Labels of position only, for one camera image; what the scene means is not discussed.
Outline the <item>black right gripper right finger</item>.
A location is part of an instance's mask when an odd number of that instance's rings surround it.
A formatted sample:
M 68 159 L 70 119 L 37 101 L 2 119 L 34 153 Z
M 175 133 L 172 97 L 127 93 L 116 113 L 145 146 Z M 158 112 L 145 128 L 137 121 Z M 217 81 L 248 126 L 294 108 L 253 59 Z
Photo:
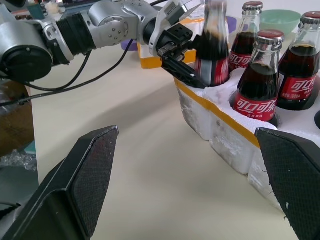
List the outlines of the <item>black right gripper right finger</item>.
M 320 147 L 290 133 L 257 128 L 273 193 L 299 240 L 320 240 Z

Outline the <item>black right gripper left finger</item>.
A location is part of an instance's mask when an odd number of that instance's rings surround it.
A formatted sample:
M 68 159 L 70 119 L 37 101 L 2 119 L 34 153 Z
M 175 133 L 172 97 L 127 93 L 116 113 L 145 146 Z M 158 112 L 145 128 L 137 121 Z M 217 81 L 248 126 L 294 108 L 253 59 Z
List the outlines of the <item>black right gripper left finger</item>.
M 80 137 L 34 194 L 0 215 L 0 240 L 90 240 L 108 191 L 117 126 Z

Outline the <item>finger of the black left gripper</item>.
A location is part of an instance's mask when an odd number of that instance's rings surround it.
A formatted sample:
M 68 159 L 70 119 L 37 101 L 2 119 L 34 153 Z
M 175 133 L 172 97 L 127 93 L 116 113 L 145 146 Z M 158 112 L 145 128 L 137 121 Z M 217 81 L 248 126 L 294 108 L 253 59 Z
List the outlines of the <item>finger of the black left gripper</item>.
M 201 46 L 202 36 L 196 35 L 194 40 L 190 40 L 187 42 L 187 51 L 198 51 Z
M 195 70 L 184 62 L 178 61 L 171 56 L 162 57 L 161 61 L 161 67 L 165 71 L 187 86 L 198 89 L 205 89 L 207 87 L 197 77 Z

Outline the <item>glass cola bottle red label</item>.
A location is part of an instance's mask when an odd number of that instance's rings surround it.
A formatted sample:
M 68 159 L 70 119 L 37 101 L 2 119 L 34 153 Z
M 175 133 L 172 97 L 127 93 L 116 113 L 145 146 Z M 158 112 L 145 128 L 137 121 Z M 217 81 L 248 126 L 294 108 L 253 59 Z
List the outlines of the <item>glass cola bottle red label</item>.
M 249 1 L 242 6 L 242 19 L 230 54 L 229 73 L 238 68 L 246 68 L 250 62 L 257 33 L 260 31 L 260 15 L 263 3 Z
M 320 68 L 320 11 L 309 11 L 300 18 L 298 31 L 279 61 L 277 106 L 302 110 L 312 95 Z
M 276 114 L 279 94 L 279 60 L 284 41 L 282 31 L 261 30 L 253 44 L 247 68 L 234 96 L 233 109 L 251 119 L 271 121 Z
M 229 80 L 226 12 L 225 1 L 205 1 L 204 26 L 196 46 L 195 71 L 206 87 L 216 87 Z

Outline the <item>white foam box yellow tape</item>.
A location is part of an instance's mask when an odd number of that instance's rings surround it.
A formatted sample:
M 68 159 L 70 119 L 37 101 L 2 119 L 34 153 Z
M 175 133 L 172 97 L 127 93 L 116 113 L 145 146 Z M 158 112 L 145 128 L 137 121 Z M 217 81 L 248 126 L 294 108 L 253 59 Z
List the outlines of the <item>white foam box yellow tape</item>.
M 186 18 L 180 22 L 183 26 L 189 28 L 193 32 L 192 40 L 195 35 L 199 35 L 203 30 L 204 18 Z M 142 69 L 155 69 L 162 66 L 162 61 L 159 57 L 152 56 L 149 53 L 149 47 L 147 45 L 141 45 L 137 43 L 137 51 L 139 55 L 140 65 Z M 188 50 L 184 54 L 183 62 L 186 64 L 193 63 L 196 59 L 196 51 Z

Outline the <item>white foam crate yellow tape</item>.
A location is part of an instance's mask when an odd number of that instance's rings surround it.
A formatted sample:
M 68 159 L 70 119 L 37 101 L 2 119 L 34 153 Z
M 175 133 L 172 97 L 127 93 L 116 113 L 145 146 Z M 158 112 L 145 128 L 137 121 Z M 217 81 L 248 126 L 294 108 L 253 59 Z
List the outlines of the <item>white foam crate yellow tape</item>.
M 216 151 L 236 172 L 246 175 L 248 182 L 274 207 L 280 208 L 264 165 L 257 128 L 290 133 L 314 142 L 320 147 L 320 128 L 315 115 L 320 111 L 320 74 L 316 77 L 312 96 L 301 111 L 276 108 L 273 123 L 248 118 L 232 108 L 238 82 L 244 73 L 238 68 L 227 83 L 206 89 L 187 86 L 179 80 L 175 85 L 181 111 L 187 124 Z

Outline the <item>brown cardboard box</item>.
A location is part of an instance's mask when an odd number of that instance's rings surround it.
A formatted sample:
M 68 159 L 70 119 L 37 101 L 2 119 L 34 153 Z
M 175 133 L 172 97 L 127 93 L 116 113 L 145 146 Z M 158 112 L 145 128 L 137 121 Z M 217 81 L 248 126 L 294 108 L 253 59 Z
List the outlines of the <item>brown cardboard box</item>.
M 28 96 L 25 86 L 17 82 L 0 85 L 0 104 Z M 25 147 L 34 139 L 31 103 L 0 107 L 0 157 Z

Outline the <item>purple round object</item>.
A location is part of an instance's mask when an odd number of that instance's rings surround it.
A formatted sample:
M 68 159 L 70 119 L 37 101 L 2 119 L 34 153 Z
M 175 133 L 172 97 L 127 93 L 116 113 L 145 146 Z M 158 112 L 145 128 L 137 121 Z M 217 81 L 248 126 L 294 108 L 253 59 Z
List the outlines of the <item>purple round object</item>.
M 228 24 L 228 30 L 229 33 L 231 34 L 237 29 L 237 19 L 231 16 L 227 16 L 227 24 Z

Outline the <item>purple cup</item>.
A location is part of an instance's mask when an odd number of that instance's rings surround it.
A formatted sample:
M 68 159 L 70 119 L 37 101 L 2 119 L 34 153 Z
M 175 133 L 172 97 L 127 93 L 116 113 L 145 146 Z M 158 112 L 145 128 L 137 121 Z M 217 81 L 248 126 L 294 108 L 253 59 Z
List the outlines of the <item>purple cup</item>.
M 131 41 L 132 41 L 132 43 L 130 44 L 128 51 L 129 52 L 136 52 L 138 50 L 138 45 L 135 40 L 128 39 L 128 40 L 121 42 L 120 43 L 121 48 L 125 51 Z

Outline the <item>clear plastic bubble wrap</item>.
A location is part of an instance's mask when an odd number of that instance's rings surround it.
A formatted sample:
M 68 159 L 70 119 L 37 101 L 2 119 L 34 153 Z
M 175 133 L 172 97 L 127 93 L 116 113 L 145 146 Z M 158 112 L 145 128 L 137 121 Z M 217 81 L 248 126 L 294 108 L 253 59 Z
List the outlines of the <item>clear plastic bubble wrap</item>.
M 38 170 L 36 154 L 15 149 L 0 157 L 0 169 L 8 167 L 24 168 L 27 171 L 36 172 Z

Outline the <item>mint green bowl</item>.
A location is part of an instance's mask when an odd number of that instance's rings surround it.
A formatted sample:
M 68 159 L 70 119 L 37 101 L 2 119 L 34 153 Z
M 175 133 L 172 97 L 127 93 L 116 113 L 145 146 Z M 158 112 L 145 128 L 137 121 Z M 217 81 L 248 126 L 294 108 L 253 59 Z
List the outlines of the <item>mint green bowl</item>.
M 289 35 L 297 28 L 300 18 L 300 13 L 291 10 L 265 10 L 260 15 L 260 30 L 278 30 Z

